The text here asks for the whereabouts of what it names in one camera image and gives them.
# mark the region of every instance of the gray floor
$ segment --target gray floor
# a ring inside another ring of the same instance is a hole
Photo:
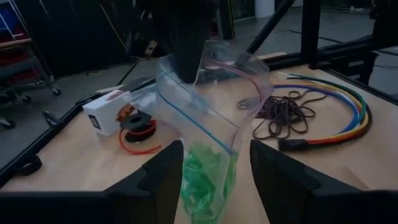
[[[236,42],[233,47],[245,51],[268,19],[244,21],[236,24]],[[373,22],[368,15],[336,14],[323,12],[321,16],[320,36],[338,41],[349,41],[369,35]],[[281,20],[274,32],[256,52],[258,55],[284,51],[294,53],[300,50],[300,34],[288,30],[301,30],[301,9],[292,9]],[[327,40],[319,40],[319,47],[334,44]],[[128,83],[140,77],[153,77],[156,60],[140,61],[137,67],[125,79]],[[380,54],[376,64],[383,66],[398,65],[397,59],[390,55]],[[12,130],[0,128],[0,169],[15,158],[23,149],[39,137],[47,128],[41,110],[49,110],[55,116],[62,117],[83,95],[98,89],[117,84],[128,71],[129,66],[123,65],[92,73],[78,74],[58,80],[57,85],[62,90],[61,96],[53,96],[48,90],[27,92],[32,97],[32,103],[12,106],[0,106],[0,115],[13,119],[17,126]],[[370,85],[388,94],[398,93],[397,69],[375,67]]]

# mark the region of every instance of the ziploc bag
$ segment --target ziploc bag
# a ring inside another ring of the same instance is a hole
[[[209,40],[195,83],[182,83],[169,55],[159,59],[156,84],[136,93],[131,104],[157,120],[163,147],[175,139],[183,141],[178,206],[187,223],[223,221],[243,131],[271,92],[264,62],[252,55],[234,54],[228,44]],[[248,98],[251,106],[239,110],[238,102]]]

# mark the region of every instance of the black spool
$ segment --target black spool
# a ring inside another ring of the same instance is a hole
[[[140,111],[125,118],[120,123],[120,127],[129,130],[124,137],[126,141],[142,142],[154,135],[156,127],[154,127],[155,124],[150,119],[150,115]]]

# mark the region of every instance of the wooden table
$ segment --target wooden table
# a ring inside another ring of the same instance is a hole
[[[370,132],[361,139],[317,151],[289,153],[289,156],[362,190],[398,189],[398,107],[321,70],[299,66],[283,71],[326,79],[356,90],[367,101],[374,117]],[[273,83],[286,82],[285,78],[285,75],[277,72],[271,73]],[[274,94],[283,95],[288,91],[280,89]],[[306,98],[314,98],[316,94],[308,94]],[[317,116],[309,121],[308,133],[300,138],[335,134],[352,117],[350,109],[332,97],[308,106],[316,111]],[[236,186],[229,201],[225,223],[268,223],[249,163],[251,131],[259,122],[261,121],[254,120],[244,134],[237,164]],[[154,156],[130,156],[119,148],[116,136],[99,137],[93,128],[88,117],[80,113],[39,152],[44,163],[41,170],[28,177],[15,177],[1,190],[104,190],[133,173]],[[265,125],[259,134],[267,134]],[[264,142],[277,148],[274,140]],[[155,135],[146,142],[131,147],[147,148],[158,143]],[[177,210],[176,223],[185,223],[181,211]]]

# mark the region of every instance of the green cable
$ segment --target green cable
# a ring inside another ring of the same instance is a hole
[[[350,89],[348,87],[345,87],[343,85],[336,84],[336,83],[333,83],[333,82],[330,82],[330,81],[326,81],[326,80],[322,80],[322,79],[319,79],[319,78],[312,78],[312,77],[308,77],[308,76],[305,76],[305,75],[297,75],[297,74],[293,74],[293,73],[289,73],[289,75],[294,76],[294,77],[288,77],[287,78],[288,80],[293,80],[293,79],[311,80],[311,81],[316,81],[316,82],[320,82],[320,83],[326,83],[328,85],[332,85],[332,86],[338,87],[338,88],[340,88],[340,89],[342,89],[344,91],[347,91],[348,93],[351,93],[362,104],[362,110],[361,110],[361,113],[359,114],[359,121],[363,120],[363,118],[365,116],[365,113],[366,113],[366,102],[365,102],[365,99],[359,93],[357,93],[354,90],[352,90],[352,89]]]

